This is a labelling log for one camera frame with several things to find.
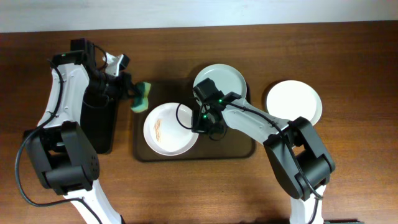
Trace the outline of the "green yellow sponge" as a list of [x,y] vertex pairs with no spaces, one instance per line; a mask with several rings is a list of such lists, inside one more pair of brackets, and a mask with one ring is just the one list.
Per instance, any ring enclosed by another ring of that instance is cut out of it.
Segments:
[[134,94],[131,110],[135,113],[141,113],[149,107],[149,93],[151,84],[147,82],[140,82],[134,85],[137,93]]

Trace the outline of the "white plate front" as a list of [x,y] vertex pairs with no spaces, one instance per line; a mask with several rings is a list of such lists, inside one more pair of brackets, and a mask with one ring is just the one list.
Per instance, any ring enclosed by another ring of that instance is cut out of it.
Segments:
[[179,103],[164,103],[154,108],[144,121],[147,145],[163,156],[177,156],[189,151],[199,134],[190,130],[192,110]]

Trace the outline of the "white plate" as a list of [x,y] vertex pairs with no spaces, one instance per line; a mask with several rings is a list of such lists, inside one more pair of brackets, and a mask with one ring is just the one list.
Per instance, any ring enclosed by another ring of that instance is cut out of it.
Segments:
[[319,122],[323,112],[319,94],[310,85],[297,80],[275,84],[266,95],[265,108],[275,117],[291,121],[303,117],[312,125]]
[[163,156],[177,156],[189,151],[199,134],[190,130],[192,110],[179,103],[164,103],[154,108],[144,121],[147,145]]

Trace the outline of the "pale green stained plate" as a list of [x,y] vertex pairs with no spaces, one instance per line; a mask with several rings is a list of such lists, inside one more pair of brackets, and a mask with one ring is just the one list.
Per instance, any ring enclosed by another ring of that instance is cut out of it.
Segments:
[[216,88],[224,95],[234,92],[240,95],[241,98],[247,97],[248,88],[244,77],[230,65],[213,64],[205,67],[196,76],[193,86],[197,86],[206,78],[213,80]]

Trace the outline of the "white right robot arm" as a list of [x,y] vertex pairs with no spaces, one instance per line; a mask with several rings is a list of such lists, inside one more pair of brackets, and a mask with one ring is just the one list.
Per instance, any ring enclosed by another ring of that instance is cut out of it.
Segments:
[[201,118],[222,120],[264,146],[279,185],[290,196],[290,223],[324,223],[323,193],[335,162],[309,120],[276,118],[233,92],[196,93],[195,99]]

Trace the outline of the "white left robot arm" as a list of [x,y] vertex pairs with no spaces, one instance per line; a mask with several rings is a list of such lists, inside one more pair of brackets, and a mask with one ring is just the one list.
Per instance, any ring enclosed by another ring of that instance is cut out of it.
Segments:
[[[49,61],[52,88],[47,107],[37,127],[24,133],[14,175],[22,198],[35,207],[70,202],[87,223],[124,223],[100,186],[98,155],[80,126],[89,64],[94,61],[83,50],[54,55]],[[19,176],[23,151],[41,185],[63,199],[39,203],[27,196]]]

